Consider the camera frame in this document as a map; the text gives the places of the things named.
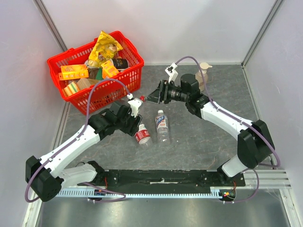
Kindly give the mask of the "clear bottle blue label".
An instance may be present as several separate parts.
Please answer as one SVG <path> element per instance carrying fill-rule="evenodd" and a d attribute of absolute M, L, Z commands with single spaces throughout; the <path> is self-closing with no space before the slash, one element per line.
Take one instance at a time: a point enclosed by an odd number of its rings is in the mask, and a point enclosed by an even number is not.
<path fill-rule="evenodd" d="M 158 142 L 163 145 L 170 144 L 168 118 L 165 113 L 155 117 Z"/>

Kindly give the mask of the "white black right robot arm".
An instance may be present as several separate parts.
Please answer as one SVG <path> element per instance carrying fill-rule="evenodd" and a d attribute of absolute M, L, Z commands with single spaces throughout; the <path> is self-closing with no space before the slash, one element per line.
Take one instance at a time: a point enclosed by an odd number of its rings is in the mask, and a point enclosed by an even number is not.
<path fill-rule="evenodd" d="M 161 80 L 146 100 L 157 104 L 184 102 L 191 114 L 217 125 L 237 140 L 237 154 L 218 168 L 217 181 L 222 186 L 232 183 L 238 173 L 257 167 L 274 151 L 264 121 L 240 118 L 220 107 L 200 91 L 193 74 L 182 75 L 179 86 L 173 81 Z"/>

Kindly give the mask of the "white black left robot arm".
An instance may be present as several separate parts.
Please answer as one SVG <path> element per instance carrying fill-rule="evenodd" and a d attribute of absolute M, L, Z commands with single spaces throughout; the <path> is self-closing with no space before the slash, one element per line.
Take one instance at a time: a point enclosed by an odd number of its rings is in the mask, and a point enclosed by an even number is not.
<path fill-rule="evenodd" d="M 134 136 L 142 120 L 139 114 L 141 105 L 142 101 L 138 98 L 127 102 L 115 101 L 110 108 L 89 117 L 72 137 L 55 150 L 40 158 L 28 158 L 25 164 L 26 189 L 32 189 L 41 201 L 47 202 L 69 186 L 84 182 L 101 185 L 104 180 L 103 169 L 96 162 L 71 169 L 66 169 L 66 166 L 116 130 Z"/>

